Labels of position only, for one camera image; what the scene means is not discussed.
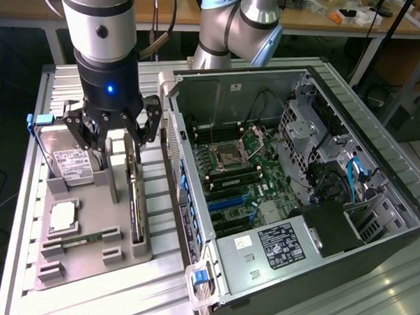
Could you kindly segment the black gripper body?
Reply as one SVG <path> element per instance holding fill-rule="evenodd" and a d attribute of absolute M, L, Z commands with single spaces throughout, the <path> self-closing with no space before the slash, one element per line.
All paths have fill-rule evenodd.
<path fill-rule="evenodd" d="M 100 63 L 84 58 L 74 51 L 84 93 L 84 112 L 95 123 L 103 123 L 102 116 L 109 117 L 110 129 L 123 127 L 121 114 L 132 120 L 143 109 L 143 97 L 139 90 L 137 54 L 131 51 L 120 61 Z"/>

